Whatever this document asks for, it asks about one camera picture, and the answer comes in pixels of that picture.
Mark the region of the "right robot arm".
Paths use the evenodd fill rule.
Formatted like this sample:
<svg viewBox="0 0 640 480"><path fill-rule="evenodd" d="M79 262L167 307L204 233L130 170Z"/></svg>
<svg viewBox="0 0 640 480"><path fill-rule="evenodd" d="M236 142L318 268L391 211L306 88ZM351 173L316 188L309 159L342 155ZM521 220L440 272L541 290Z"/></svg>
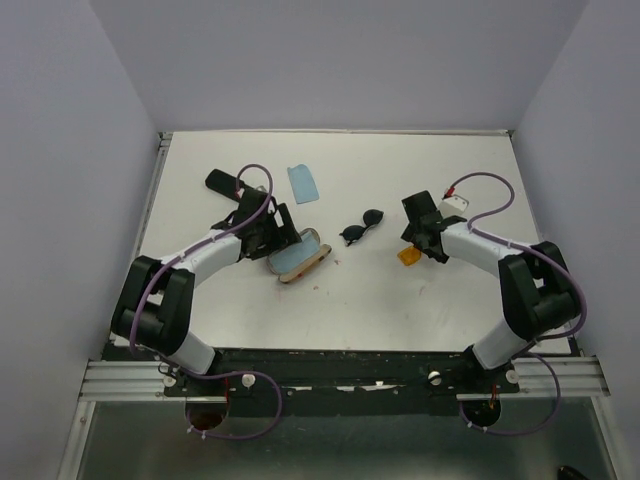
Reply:
<svg viewBox="0 0 640 480"><path fill-rule="evenodd" d="M472 228L459 215L444 216L424 190L402 200L408 225L401 239L428 258L469 263L499 281L502 317L464 351L460 379L480 392L496 380L496 369L528 351L543 336L586 314L586 301L557 245L520 245Z"/></svg>

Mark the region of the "blue cleaning cloth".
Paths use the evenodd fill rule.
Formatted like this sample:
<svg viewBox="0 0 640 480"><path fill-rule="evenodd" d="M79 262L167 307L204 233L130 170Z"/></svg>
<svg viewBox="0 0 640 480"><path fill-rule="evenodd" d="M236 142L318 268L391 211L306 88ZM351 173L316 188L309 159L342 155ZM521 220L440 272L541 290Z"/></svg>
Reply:
<svg viewBox="0 0 640 480"><path fill-rule="evenodd" d="M267 264L276 275L294 270L319 251L320 245L316 237L306 232L299 243L292 244L267 258Z"/></svg>
<svg viewBox="0 0 640 480"><path fill-rule="evenodd" d="M319 199L319 192L309 167L299 164L287 168L287 174L298 205L315 202Z"/></svg>

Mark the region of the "plaid glasses case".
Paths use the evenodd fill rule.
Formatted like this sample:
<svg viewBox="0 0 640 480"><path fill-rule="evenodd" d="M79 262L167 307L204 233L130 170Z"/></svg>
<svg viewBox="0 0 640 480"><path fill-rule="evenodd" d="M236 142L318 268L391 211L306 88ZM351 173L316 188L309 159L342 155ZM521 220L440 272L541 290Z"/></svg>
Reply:
<svg viewBox="0 0 640 480"><path fill-rule="evenodd" d="M311 272L332 252L329 244L323 243L319 233L313 228L299 232L301 241L289 245L267 257L270 272L283 284L292 284Z"/></svg>

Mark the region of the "orange sunglasses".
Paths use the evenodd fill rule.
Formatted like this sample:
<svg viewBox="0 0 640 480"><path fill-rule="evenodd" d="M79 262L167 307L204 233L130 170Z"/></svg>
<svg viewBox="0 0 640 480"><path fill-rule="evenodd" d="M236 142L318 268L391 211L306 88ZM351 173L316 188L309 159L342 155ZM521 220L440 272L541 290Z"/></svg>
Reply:
<svg viewBox="0 0 640 480"><path fill-rule="evenodd" d="M422 257L422 252L414 246L409 246L397 254L398 259L404 266L416 264Z"/></svg>

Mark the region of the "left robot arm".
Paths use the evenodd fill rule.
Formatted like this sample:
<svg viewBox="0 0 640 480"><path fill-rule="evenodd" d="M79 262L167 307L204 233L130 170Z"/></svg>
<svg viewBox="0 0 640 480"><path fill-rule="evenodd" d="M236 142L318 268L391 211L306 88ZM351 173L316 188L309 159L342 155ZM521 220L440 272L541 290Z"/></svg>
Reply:
<svg viewBox="0 0 640 480"><path fill-rule="evenodd" d="M253 188L237 208L190 246L164 256L139 256L131 263L111 319L113 334L188 370L187 382L201 395L222 380L215 349L190 330L194 291L221 269L258 260L301 241L286 204Z"/></svg>

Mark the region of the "black glasses case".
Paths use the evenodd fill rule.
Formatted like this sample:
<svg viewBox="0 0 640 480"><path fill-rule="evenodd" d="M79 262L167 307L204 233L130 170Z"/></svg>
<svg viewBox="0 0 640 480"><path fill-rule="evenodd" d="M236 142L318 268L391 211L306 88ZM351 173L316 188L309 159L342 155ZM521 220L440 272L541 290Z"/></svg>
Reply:
<svg viewBox="0 0 640 480"><path fill-rule="evenodd" d="M205 186L223 197L238 202L240 191L246 187L246 183L220 169L212 170L205 179Z"/></svg>

